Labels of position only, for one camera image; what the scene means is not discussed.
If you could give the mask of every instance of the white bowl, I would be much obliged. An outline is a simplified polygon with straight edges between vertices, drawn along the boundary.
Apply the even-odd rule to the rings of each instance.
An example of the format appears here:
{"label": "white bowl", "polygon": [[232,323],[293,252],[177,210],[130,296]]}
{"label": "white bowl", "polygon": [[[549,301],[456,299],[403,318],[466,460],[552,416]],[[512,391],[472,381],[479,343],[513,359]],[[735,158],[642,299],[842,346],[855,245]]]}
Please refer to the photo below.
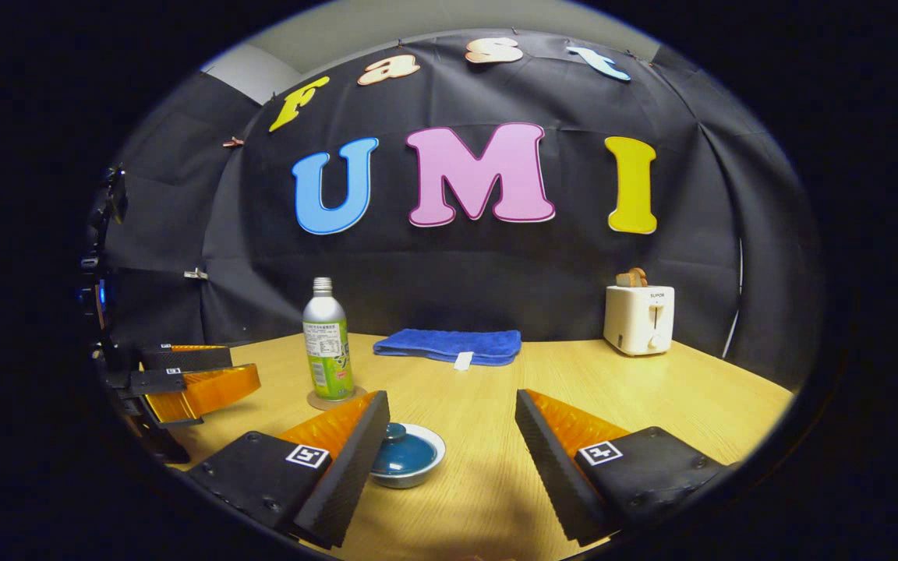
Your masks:
{"label": "white bowl", "polygon": [[425,429],[423,426],[419,426],[416,424],[408,424],[406,422],[399,423],[404,426],[404,429],[408,434],[413,434],[421,440],[424,440],[425,443],[431,444],[431,447],[435,448],[435,459],[431,461],[424,468],[419,469],[417,471],[413,471],[410,473],[398,473],[398,475],[379,475],[379,473],[370,472],[370,477],[373,478],[373,481],[379,485],[383,485],[384,487],[393,487],[395,489],[407,489],[408,487],[414,487],[420,485],[425,482],[425,479],[428,478],[428,474],[431,473],[432,469],[435,468],[439,463],[442,462],[442,458],[445,458],[446,455],[446,443],[442,440],[438,434],[435,434],[431,430]]}

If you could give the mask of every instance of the green bottle label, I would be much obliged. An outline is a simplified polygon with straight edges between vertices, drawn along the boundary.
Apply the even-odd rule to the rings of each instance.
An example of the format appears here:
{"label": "green bottle label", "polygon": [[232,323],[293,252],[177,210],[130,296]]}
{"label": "green bottle label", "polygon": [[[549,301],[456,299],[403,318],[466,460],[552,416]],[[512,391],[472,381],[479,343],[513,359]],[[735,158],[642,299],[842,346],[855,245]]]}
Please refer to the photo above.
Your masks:
{"label": "green bottle label", "polygon": [[345,399],[355,393],[348,359],[348,330],[341,322],[304,322],[303,340],[310,362],[310,379],[321,399]]}

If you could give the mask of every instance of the clip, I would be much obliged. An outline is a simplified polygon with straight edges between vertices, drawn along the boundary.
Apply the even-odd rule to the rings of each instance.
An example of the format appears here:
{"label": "clip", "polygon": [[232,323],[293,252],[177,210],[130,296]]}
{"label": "clip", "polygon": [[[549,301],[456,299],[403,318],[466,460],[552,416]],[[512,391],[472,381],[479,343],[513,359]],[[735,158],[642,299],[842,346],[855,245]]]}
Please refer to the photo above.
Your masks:
{"label": "clip", "polygon": [[206,273],[200,270],[199,267],[196,267],[196,269],[193,270],[185,271],[185,273],[182,273],[182,276],[186,278],[202,278],[202,280],[204,281],[207,280],[207,278],[210,278]]}

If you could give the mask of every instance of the bottle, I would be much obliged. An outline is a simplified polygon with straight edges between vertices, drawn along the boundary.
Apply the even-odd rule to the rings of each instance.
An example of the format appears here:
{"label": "bottle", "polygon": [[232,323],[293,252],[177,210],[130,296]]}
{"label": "bottle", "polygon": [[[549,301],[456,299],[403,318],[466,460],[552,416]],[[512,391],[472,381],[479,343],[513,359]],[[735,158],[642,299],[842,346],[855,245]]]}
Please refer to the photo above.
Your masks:
{"label": "bottle", "polygon": [[303,340],[310,379],[318,397],[340,401],[355,393],[345,310],[331,295],[330,277],[315,277],[313,287],[313,298],[303,309]]}

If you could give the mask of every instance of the wall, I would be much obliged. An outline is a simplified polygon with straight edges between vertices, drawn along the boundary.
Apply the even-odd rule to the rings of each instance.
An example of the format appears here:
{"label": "wall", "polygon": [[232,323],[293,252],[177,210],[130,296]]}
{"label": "wall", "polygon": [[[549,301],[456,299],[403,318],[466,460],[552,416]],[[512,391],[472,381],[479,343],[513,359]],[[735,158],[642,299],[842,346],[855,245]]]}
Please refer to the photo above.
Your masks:
{"label": "wall", "polygon": [[467,28],[509,28],[569,35],[652,60],[659,42],[608,14],[558,0],[338,0],[265,29],[247,41],[300,74],[363,51]]}
{"label": "wall", "polygon": [[204,64],[203,72],[234,86],[259,104],[295,85],[300,73],[258,47],[242,44]]}

